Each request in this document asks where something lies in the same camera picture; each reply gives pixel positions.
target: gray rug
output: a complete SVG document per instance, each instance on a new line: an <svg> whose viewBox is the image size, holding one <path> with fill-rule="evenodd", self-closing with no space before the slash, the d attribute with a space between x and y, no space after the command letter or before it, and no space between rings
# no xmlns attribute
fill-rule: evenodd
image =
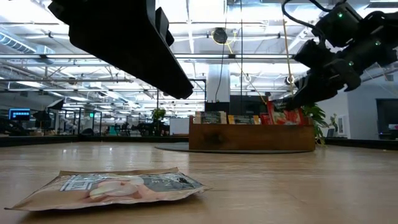
<svg viewBox="0 0 398 224"><path fill-rule="evenodd" d="M157 149L163 149L176 152L203 152L203 153L226 153L226 154L288 154L311 151L290 151L290 150L189 150L187 142L164 143L155 146Z"/></svg>

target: white column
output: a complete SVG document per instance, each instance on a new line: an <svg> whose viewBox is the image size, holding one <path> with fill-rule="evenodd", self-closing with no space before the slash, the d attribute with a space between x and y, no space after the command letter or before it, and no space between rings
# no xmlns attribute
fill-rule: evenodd
<svg viewBox="0 0 398 224"><path fill-rule="evenodd" d="M229 64L224 64L222 68L223 71L221 73L221 65L212 65L212 64L209 65L209 73L207 76L207 84L206 84L207 101L209 103L211 102L215 103L216 100L219 102L229 102L229 93L231 92Z"/></svg>

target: wooden planter box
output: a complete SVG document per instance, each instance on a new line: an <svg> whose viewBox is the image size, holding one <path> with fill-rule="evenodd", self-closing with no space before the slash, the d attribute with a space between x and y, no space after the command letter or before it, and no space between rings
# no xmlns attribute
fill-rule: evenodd
<svg viewBox="0 0 398 224"><path fill-rule="evenodd" d="M311 125L194 124L189 150L314 151Z"/></svg>

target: computer monitor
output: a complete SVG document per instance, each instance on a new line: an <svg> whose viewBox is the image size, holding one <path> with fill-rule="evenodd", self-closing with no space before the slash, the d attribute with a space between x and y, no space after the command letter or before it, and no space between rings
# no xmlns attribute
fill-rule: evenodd
<svg viewBox="0 0 398 224"><path fill-rule="evenodd" d="M11 121L30 121L30 109L13 108L8 111L8 119Z"/></svg>

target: wooden table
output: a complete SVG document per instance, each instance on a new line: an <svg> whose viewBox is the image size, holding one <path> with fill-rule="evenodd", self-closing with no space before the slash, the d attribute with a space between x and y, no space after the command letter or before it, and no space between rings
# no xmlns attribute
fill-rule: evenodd
<svg viewBox="0 0 398 224"><path fill-rule="evenodd" d="M179 167L213 190L172 203L28 213L1 223L397 223L398 152L330 146L276 155L195 154L151 144L1 148L0 204L10 207L59 170Z"/></svg>

